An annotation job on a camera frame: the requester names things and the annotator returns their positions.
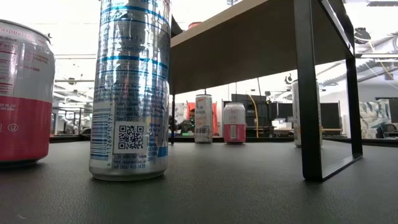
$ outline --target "yellow cable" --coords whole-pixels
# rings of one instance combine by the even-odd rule
[[[246,93],[248,96],[250,96],[251,101],[253,101],[254,104],[254,112],[256,113],[256,136],[257,138],[259,137],[259,118],[257,117],[257,106],[256,106],[256,102],[254,102],[253,97],[251,97],[251,95],[249,93]]]
[[[375,53],[375,50],[374,50],[374,47],[373,47],[373,44],[372,44],[371,41],[369,41],[369,45],[370,45],[371,48],[372,48],[372,52]],[[397,80],[394,79],[394,77],[393,77],[393,76],[391,75],[391,73],[387,70],[387,68],[384,66],[384,64],[383,64],[382,62],[380,62],[380,64],[381,64],[381,66],[383,67],[384,71],[385,71],[394,81],[398,82]]]

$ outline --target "red and white can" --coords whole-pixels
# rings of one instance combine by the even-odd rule
[[[224,108],[224,141],[246,142],[246,109],[242,103],[227,103]]]
[[[0,166],[48,154],[54,75],[49,39],[0,20]]]

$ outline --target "gray tabletop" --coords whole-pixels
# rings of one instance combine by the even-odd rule
[[[0,223],[397,223],[398,149],[364,158],[330,180],[303,180],[293,143],[169,147],[165,176],[104,182],[88,172],[89,142],[51,144],[25,169],[0,171]],[[324,142],[327,166],[350,145]]]

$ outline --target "nutrition label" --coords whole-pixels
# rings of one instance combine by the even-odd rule
[[[0,41],[0,93],[14,94],[18,64],[18,45]]]

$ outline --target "can rim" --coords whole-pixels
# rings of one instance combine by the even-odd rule
[[[227,103],[227,104],[225,104],[225,105],[234,105],[234,104],[236,104],[236,105],[243,105],[243,103]]]
[[[33,31],[33,32],[35,32],[36,34],[39,34],[39,35],[43,36],[44,38],[46,38],[46,39],[50,42],[50,44],[51,44],[50,38],[47,37],[45,34],[43,34],[42,32],[40,32],[40,31],[38,31],[38,30],[35,30],[35,29],[30,28],[30,27],[28,27],[28,26],[19,24],[19,23],[17,23],[17,22],[8,21],[8,20],[5,20],[5,19],[0,19],[0,22],[7,23],[7,24],[11,24],[11,25],[15,25],[15,26],[19,26],[19,27],[25,28],[25,29],[27,29],[27,30]]]

